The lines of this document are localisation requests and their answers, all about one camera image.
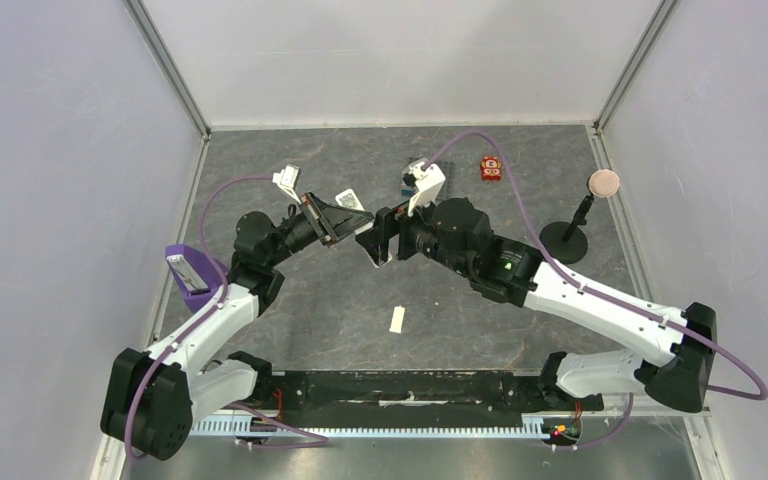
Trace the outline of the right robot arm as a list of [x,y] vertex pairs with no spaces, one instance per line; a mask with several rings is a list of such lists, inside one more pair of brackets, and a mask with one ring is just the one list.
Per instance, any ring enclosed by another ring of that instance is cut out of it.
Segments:
[[383,208],[356,240],[380,266],[389,259],[392,238],[399,260],[421,254],[466,278],[488,300],[555,315],[620,344],[597,354],[551,354],[537,382],[545,405],[631,393],[673,410],[702,410],[715,357],[716,313],[709,306],[668,307],[592,281],[495,234],[488,215],[466,198],[413,213],[405,206]]

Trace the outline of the white remote control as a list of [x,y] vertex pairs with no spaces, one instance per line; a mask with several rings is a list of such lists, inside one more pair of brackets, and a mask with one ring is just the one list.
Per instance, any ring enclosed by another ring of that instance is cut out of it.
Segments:
[[374,215],[367,211],[359,196],[352,188],[348,188],[335,196],[335,202],[338,207],[351,212],[349,221],[370,221],[371,228],[374,226]]

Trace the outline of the white battery cover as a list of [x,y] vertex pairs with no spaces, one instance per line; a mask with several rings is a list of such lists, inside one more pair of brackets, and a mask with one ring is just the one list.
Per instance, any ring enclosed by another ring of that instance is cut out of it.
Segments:
[[404,315],[406,309],[399,305],[393,309],[389,331],[395,334],[401,334],[403,329]]

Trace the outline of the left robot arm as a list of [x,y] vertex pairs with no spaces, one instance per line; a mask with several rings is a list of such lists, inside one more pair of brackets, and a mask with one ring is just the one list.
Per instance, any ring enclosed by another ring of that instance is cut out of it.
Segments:
[[284,283],[277,265],[307,246],[332,246],[371,224],[374,215],[305,193],[274,224],[253,211],[236,225],[234,253],[218,290],[189,320],[145,351],[124,349],[113,361],[100,430],[131,451],[171,458],[194,423],[236,401],[261,408],[273,398],[270,363],[244,352],[202,369],[243,327],[275,301]]

